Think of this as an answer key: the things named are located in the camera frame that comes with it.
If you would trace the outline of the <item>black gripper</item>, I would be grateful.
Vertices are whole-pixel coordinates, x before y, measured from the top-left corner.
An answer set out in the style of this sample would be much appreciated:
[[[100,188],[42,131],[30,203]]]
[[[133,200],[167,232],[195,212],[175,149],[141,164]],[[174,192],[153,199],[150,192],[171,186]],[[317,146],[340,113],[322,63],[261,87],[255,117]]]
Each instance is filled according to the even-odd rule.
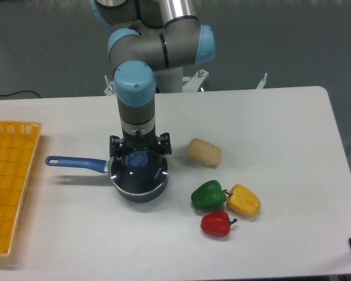
[[[126,166],[125,159],[129,152],[151,151],[157,162],[162,164],[164,157],[172,154],[170,134],[168,132],[157,136],[155,127],[146,134],[138,131],[132,135],[124,129],[122,132],[123,138],[115,135],[109,137],[111,163],[118,162],[122,166]]]

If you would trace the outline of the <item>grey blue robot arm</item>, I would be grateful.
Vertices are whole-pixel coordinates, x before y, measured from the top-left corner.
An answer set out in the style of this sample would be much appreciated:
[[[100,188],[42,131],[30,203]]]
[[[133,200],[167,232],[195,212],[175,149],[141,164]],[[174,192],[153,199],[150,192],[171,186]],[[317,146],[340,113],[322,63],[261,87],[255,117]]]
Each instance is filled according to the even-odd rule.
[[[92,1],[91,8],[108,25],[129,24],[107,44],[123,132],[111,139],[110,157],[123,165],[159,162],[171,145],[155,131],[154,93],[163,89],[156,73],[211,61],[214,33],[199,22],[193,1]]]

